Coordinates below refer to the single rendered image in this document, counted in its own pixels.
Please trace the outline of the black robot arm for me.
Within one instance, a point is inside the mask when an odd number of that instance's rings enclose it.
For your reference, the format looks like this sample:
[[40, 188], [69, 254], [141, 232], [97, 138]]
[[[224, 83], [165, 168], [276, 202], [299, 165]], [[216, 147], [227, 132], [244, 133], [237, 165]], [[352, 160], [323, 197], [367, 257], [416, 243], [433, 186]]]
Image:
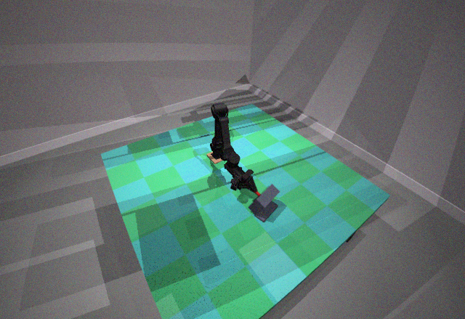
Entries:
[[[215, 118], [214, 138], [210, 144], [211, 155], [217, 160], [221, 158], [223, 161], [227, 161], [224, 166], [225, 169], [232, 174], [232, 172], [238, 167], [240, 156], [234, 151], [230, 144], [230, 133], [229, 133], [229, 110], [227, 105], [224, 103], [213, 104], [211, 106], [211, 112]], [[227, 115], [226, 115], [227, 114]], [[237, 190], [238, 184], [241, 182], [241, 177], [235, 175], [231, 179], [232, 190]], [[239, 183], [240, 182], [240, 183]]]

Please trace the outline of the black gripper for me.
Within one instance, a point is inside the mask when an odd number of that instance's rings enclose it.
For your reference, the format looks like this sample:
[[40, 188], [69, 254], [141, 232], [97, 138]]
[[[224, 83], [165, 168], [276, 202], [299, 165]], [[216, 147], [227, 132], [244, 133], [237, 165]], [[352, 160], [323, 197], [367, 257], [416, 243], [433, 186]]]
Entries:
[[250, 177], [254, 172], [249, 169], [247, 172], [244, 172], [242, 170], [242, 167], [237, 167], [233, 172], [232, 172], [232, 177], [234, 177], [235, 175], [241, 177], [241, 183], [238, 184], [238, 189], [241, 190], [242, 188], [247, 188], [249, 190], [251, 190], [252, 192], [258, 192], [257, 188], [256, 188], [256, 185], [254, 183], [254, 179], [253, 177]]

